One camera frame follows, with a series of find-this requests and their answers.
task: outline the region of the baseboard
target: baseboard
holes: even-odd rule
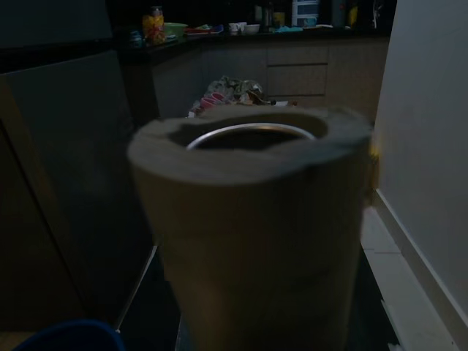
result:
[[[380,190],[374,193],[374,207],[401,250],[412,272],[425,290],[460,350],[468,350],[468,317],[424,257]]]

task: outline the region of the metal rim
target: metal rim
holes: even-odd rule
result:
[[[224,127],[216,129],[214,131],[208,132],[204,135],[199,136],[197,139],[193,140],[186,148],[187,150],[193,150],[201,145],[203,142],[210,140],[213,137],[218,137],[220,135],[230,134],[231,132],[238,132],[245,129],[256,129],[256,130],[272,130],[275,132],[283,132],[290,135],[296,135],[303,139],[314,140],[315,136],[304,129],[297,128],[294,126],[289,126],[287,124],[278,124],[278,123],[245,123],[237,124],[235,126]]]

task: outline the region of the beige cylinder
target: beige cylinder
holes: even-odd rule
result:
[[[242,149],[238,135],[227,148],[187,150],[257,122],[317,139]],[[196,350],[344,349],[369,136],[346,110],[278,107],[224,107],[139,131],[129,158]]]

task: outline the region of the container opening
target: container opening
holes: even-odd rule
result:
[[[314,135],[286,124],[250,123],[215,129],[194,139],[188,146],[193,149],[265,150],[291,140],[313,140]]]

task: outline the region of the cabinet drawer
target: cabinet drawer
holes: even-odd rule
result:
[[[298,107],[325,107],[326,101],[325,97],[268,97],[269,100],[276,100],[276,101],[289,101],[293,102],[296,101],[298,103]]]
[[[328,62],[327,45],[287,45],[270,46],[267,64],[326,64]]]
[[[318,95],[325,93],[327,66],[268,68],[268,95]]]

